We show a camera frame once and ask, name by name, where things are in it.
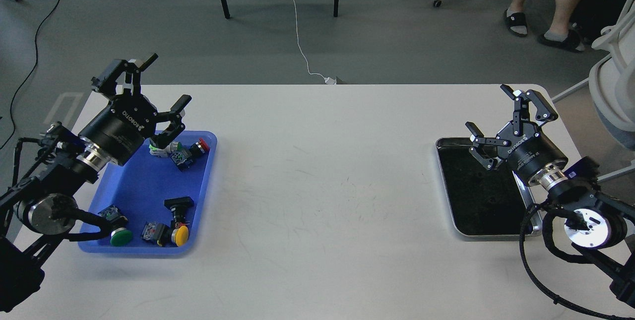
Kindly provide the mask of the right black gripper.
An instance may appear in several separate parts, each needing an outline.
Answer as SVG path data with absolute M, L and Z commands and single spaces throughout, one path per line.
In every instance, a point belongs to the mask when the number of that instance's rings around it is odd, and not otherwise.
M 538 91 L 514 91 L 506 84 L 500 88 L 514 101 L 512 121 L 497 133 L 498 138 L 485 137 L 476 124 L 466 122 L 472 141 L 469 153 L 487 171 L 498 169 L 501 159 L 504 159 L 526 186 L 537 185 L 534 176 L 540 169 L 548 164 L 563 169 L 569 162 L 569 158 L 541 130 L 543 124 L 557 120 L 558 114 Z M 536 109 L 535 121 L 530 115 L 531 104 Z M 486 146 L 494 148 L 494 156 L 486 153 Z

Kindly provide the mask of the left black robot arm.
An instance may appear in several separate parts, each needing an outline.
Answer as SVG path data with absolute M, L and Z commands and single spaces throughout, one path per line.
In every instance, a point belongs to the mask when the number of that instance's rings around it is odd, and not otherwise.
M 124 165 L 150 141 L 165 148 L 183 130 L 182 95 L 159 112 L 141 93 L 140 77 L 155 60 L 114 60 L 92 90 L 108 105 L 79 134 L 54 123 L 35 143 L 43 148 L 35 164 L 1 196 L 0 302 L 5 313 L 40 289 L 42 265 L 63 240 L 98 240 L 111 234 L 106 218 L 79 209 L 73 195 L 93 184 L 109 163 Z

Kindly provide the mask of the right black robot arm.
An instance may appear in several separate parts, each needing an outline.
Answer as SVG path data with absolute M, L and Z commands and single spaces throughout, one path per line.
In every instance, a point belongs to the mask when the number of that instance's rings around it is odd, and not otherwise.
M 634 257 L 622 265 L 603 250 L 627 238 L 628 227 L 634 223 L 634 207 L 601 191 L 598 165 L 591 158 L 584 157 L 566 169 L 568 158 L 542 131 L 542 125 L 555 121 L 558 114 L 540 92 L 514 90 L 505 84 L 501 90 L 514 101 L 512 119 L 494 137 L 485 137 L 474 123 L 467 122 L 472 142 L 469 152 L 488 171 L 506 163 L 522 184 L 540 185 L 547 191 L 544 202 L 526 208 L 521 223 L 519 250 L 523 266 L 535 286 L 554 304 L 614 320 L 615 315 L 570 302 L 538 280 L 526 259 L 525 229 L 533 216 L 544 211 L 542 235 L 549 252 L 569 263 L 596 266 L 612 280 L 610 290 L 615 297 L 633 306 Z

